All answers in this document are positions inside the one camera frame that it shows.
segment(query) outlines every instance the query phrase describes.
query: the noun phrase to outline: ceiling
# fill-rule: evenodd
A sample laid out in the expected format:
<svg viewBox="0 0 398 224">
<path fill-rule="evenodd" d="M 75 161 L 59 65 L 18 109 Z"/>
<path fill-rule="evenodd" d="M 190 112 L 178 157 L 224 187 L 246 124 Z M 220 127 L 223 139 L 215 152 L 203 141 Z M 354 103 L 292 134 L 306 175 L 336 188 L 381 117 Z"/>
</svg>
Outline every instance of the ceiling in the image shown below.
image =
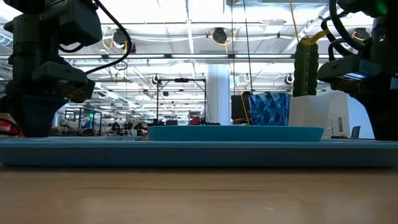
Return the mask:
<svg viewBox="0 0 398 224">
<path fill-rule="evenodd" d="M 294 71 L 291 55 L 295 52 L 297 41 L 289 0 L 246 0 L 246 13 L 243 0 L 234 0 L 233 4 L 231 1 L 101 0 L 130 33 L 137 47 L 137 55 L 126 60 L 128 68 L 125 71 L 120 72 L 111 67 L 90 75 L 90 78 L 96 81 L 96 93 L 93 99 L 88 101 L 91 103 L 89 109 L 123 117 L 134 110 L 136 118 L 152 118 L 156 107 L 153 100 L 156 92 L 155 85 L 151 82 L 152 77 L 158 74 L 160 78 L 206 78 L 208 64 L 232 64 L 228 56 L 210 58 L 213 54 L 243 55 L 235 60 L 234 71 L 231 65 L 231 74 L 235 74 L 240 90 L 250 89 L 248 78 L 245 80 L 250 69 L 253 88 L 256 90 L 291 89 L 291 86 L 284 85 L 284 77 Z M 328 15 L 327 0 L 293 2 L 300 38 L 320 32 L 319 18 Z M 2 91 L 4 81 L 12 77 L 6 60 L 8 55 L 12 54 L 12 34 L 2 29 L 2 26 L 20 13 L 5 5 L 3 1 L 0 1 L 0 12 Z M 109 49 L 116 26 L 101 10 L 98 11 L 98 15 L 105 44 L 99 42 L 72 55 L 60 52 L 61 55 L 67 55 L 66 60 L 73 66 L 84 71 L 108 63 L 123 53 L 123 49 L 115 46 Z M 353 32 L 355 27 L 364 27 L 370 32 L 373 23 L 370 17 L 362 13 L 350 14 L 342 21 L 349 32 Z M 329 25 L 331 32 L 338 35 L 334 27 Z M 227 48 L 224 45 L 216 45 L 209 35 L 215 27 L 223 27 L 229 40 L 234 33 L 234 44 L 227 45 Z M 318 41 L 321 55 L 327 54 L 328 44 L 325 38 Z M 250 66 L 245 56 L 248 51 L 252 57 Z M 114 90 L 112 96 L 108 96 L 107 90 Z M 169 96 L 161 97 L 162 115 L 174 114 L 184 120 L 188 111 L 203 109 L 203 91 L 196 83 L 170 83 L 163 90 L 169 91 Z M 79 107 L 82 105 L 71 105 L 69 108 Z"/>
</svg>

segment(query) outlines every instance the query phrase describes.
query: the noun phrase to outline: desk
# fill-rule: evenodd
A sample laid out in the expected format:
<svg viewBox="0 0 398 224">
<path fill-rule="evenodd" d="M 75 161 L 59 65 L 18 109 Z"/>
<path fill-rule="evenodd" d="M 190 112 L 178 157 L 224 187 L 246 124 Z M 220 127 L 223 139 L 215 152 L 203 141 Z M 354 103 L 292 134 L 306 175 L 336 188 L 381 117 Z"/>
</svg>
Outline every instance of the desk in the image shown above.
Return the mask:
<svg viewBox="0 0 398 224">
<path fill-rule="evenodd" d="M 1 169 L 1 223 L 398 223 L 398 170 Z"/>
</svg>

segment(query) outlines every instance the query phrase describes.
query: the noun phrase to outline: blue tray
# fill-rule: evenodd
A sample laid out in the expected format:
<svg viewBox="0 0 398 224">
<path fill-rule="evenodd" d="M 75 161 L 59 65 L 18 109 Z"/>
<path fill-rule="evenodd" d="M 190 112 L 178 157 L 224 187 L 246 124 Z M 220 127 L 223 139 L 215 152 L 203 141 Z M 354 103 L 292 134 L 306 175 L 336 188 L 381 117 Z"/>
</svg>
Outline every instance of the blue tray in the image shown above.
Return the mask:
<svg viewBox="0 0 398 224">
<path fill-rule="evenodd" d="M 151 141 L 318 142 L 323 128 L 292 126 L 154 126 Z"/>
<path fill-rule="evenodd" d="M 133 138 L 0 140 L 0 163 L 67 167 L 396 167 L 398 143 L 151 142 Z"/>
</svg>

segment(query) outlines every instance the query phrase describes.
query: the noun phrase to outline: red object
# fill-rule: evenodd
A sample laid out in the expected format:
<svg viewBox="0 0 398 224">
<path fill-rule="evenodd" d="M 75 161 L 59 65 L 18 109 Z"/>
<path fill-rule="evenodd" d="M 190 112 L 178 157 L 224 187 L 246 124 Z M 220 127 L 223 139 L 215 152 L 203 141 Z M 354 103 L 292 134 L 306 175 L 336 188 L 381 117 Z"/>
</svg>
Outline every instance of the red object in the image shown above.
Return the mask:
<svg viewBox="0 0 398 224">
<path fill-rule="evenodd" d="M 196 118 L 193 118 L 190 122 L 189 125 L 199 125 L 200 124 L 200 118 L 197 116 Z"/>
<path fill-rule="evenodd" d="M 0 129 L 3 131 L 17 131 L 17 129 L 13 128 L 9 123 L 5 123 L 0 121 Z M 25 137 L 24 134 L 21 132 L 18 136 L 10 136 L 10 138 L 14 137 Z"/>
</svg>

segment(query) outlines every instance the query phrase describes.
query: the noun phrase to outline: pillar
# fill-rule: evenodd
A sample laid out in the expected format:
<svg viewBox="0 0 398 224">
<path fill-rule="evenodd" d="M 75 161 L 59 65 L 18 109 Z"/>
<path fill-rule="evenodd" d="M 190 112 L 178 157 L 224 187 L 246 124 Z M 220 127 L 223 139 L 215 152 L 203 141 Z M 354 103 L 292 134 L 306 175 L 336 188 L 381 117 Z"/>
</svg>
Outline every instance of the pillar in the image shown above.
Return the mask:
<svg viewBox="0 0 398 224">
<path fill-rule="evenodd" d="M 229 81 L 229 65 L 208 65 L 206 119 L 211 123 L 231 122 Z"/>
</svg>

